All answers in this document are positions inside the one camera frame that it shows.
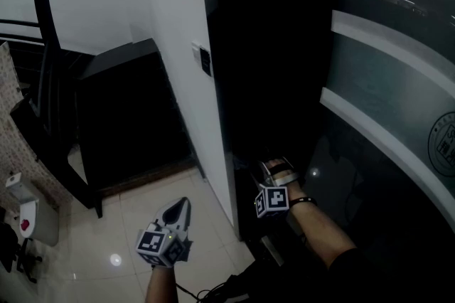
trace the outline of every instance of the forearm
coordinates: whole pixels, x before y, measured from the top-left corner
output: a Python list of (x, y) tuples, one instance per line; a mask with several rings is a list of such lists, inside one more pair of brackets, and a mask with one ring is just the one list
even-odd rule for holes
[(156, 266), (147, 290), (146, 303), (177, 303), (176, 276), (173, 267)]
[[(298, 182), (288, 185), (289, 200), (305, 197)], [(327, 267), (342, 253), (355, 248), (352, 240), (321, 209), (313, 203), (297, 203), (291, 207), (313, 251)]]

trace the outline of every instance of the patterned wall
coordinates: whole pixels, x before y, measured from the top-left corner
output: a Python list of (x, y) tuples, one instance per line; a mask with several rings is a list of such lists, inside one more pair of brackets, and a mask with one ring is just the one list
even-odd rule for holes
[(56, 207), (73, 197), (33, 153), (10, 116), (23, 99), (8, 43), (0, 46), (0, 206), (18, 212), (18, 201), (5, 188), (7, 178), (18, 172), (29, 178)]

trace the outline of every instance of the black strap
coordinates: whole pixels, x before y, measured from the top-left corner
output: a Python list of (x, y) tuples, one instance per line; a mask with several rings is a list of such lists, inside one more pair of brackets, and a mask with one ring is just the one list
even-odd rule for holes
[(272, 168), (269, 169), (269, 172), (271, 175), (275, 175), (278, 174), (280, 171), (285, 170), (292, 170), (292, 167), (286, 162), (273, 166)]
[(316, 199), (312, 198), (312, 197), (302, 197), (302, 198), (298, 198), (298, 199), (294, 199), (293, 201), (290, 201), (289, 202), (289, 209), (291, 209), (291, 207), (294, 205), (294, 204), (298, 204), (298, 203), (301, 203), (301, 202), (311, 202), (313, 203), (315, 206), (317, 206), (317, 202), (316, 202)]

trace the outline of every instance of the logo on glass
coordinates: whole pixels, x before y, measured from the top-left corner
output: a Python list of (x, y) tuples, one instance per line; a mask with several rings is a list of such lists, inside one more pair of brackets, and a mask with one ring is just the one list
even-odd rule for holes
[(455, 176), (455, 112), (441, 116), (428, 138), (432, 166), (444, 176)]

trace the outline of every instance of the black wristband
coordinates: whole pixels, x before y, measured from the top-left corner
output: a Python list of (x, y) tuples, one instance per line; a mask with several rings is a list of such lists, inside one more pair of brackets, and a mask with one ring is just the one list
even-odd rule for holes
[(291, 207), (294, 205), (294, 204), (298, 204), (298, 203), (301, 203), (301, 202), (311, 202), (313, 203), (315, 206), (317, 206), (317, 202), (316, 202), (316, 199), (312, 198), (312, 197), (302, 197), (302, 198), (298, 198), (298, 199), (294, 199), (293, 201), (290, 201), (289, 202), (289, 209), (291, 209)]

